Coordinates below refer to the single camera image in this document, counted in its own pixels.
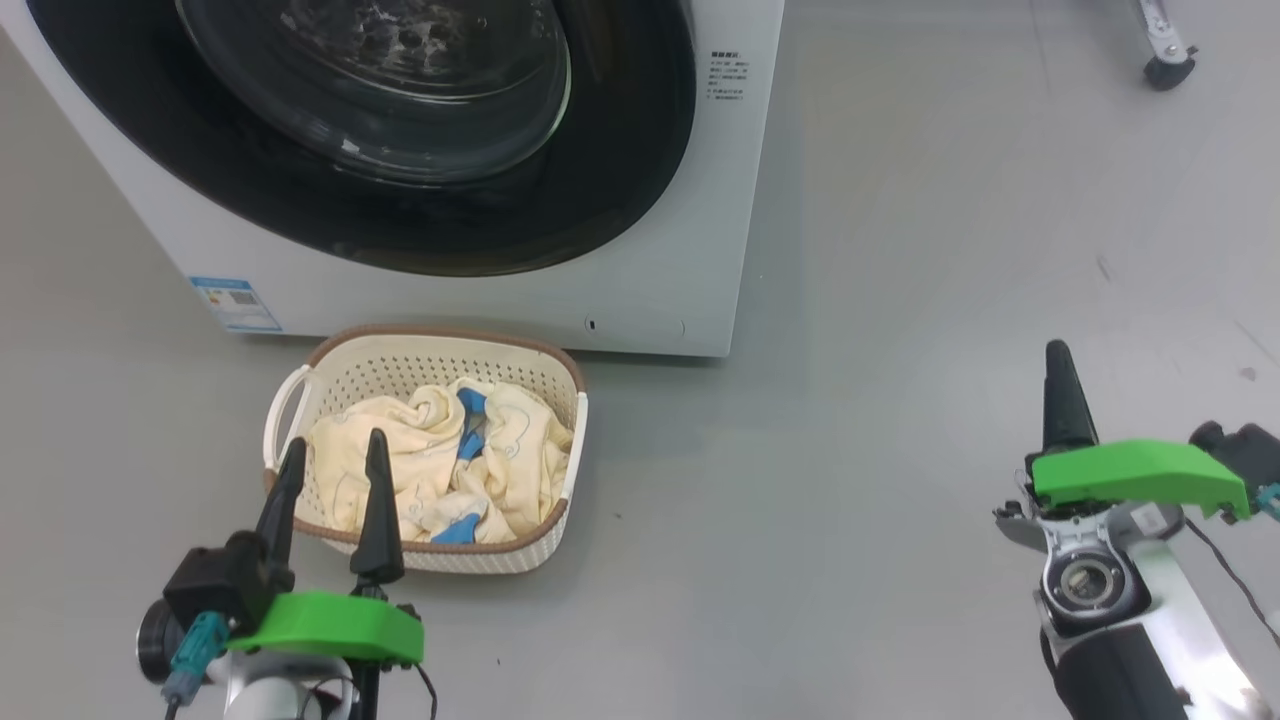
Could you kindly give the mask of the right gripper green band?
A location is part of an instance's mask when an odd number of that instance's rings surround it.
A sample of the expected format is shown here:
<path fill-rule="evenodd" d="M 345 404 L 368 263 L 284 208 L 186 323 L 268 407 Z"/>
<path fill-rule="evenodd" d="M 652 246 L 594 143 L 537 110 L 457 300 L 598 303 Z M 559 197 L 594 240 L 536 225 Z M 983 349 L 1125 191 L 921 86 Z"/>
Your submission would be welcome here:
<path fill-rule="evenodd" d="M 1175 530 L 1174 520 L 1137 520 L 1135 511 L 1194 505 L 1207 518 L 1253 515 L 1245 480 L 1193 445 L 1098 443 L 1071 351 L 1052 340 L 1044 347 L 1042 454 L 1030 457 L 1025 498 L 995 510 L 998 530 L 1032 550 L 1116 550 L 1132 538 Z"/>

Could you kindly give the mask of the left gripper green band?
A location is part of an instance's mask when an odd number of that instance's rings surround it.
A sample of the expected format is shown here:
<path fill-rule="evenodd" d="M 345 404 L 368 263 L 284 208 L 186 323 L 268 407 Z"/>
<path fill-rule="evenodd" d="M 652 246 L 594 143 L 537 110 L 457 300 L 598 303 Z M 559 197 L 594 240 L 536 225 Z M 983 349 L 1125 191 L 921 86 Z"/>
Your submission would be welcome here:
<path fill-rule="evenodd" d="M 259 516 L 270 574 L 289 574 L 297 498 L 305 487 L 307 442 L 294 437 L 275 474 Z M 358 543 L 349 557 L 353 594 L 320 591 L 274 598 L 255 632 L 234 635 L 229 651 L 271 651 L 372 662 L 417 665 L 425 660 L 425 629 L 419 618 L 390 603 L 385 587 L 404 577 L 396 487 L 385 433 L 374 428 L 367 441 L 365 475 L 369 493 Z"/>

